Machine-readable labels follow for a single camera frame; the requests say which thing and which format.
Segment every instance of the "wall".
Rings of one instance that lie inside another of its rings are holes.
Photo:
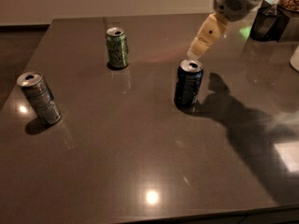
[[[0,25],[54,18],[181,14],[212,11],[212,0],[0,0]]]

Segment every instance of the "can lid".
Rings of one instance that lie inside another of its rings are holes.
[[[107,34],[111,36],[121,36],[124,34],[124,30],[120,27],[112,27],[107,30]]]
[[[17,84],[21,87],[30,87],[33,85],[38,84],[43,78],[43,75],[41,75],[38,72],[26,72],[17,80]]]
[[[182,61],[180,67],[184,71],[191,73],[196,73],[203,69],[203,65],[200,62],[190,59]]]

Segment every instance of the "black can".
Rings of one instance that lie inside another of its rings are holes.
[[[128,63],[128,44],[124,30],[120,27],[112,27],[106,33],[108,66],[112,69],[123,69]]]
[[[24,73],[17,83],[43,124],[52,125],[61,119],[61,111],[41,73]]]
[[[175,104],[188,107],[196,103],[204,75],[203,65],[198,61],[185,60],[178,67]]]

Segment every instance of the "table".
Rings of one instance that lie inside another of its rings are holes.
[[[115,223],[299,204],[295,45],[250,39],[254,15],[231,23],[201,60],[197,104],[174,105],[178,65],[206,17],[53,21],[26,71],[44,74],[63,118],[41,125],[18,87],[7,99],[3,223]],[[130,65],[119,71],[107,67],[111,26],[128,37]]]

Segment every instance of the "dark floor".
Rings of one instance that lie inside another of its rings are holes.
[[[47,29],[0,29],[0,110]]]

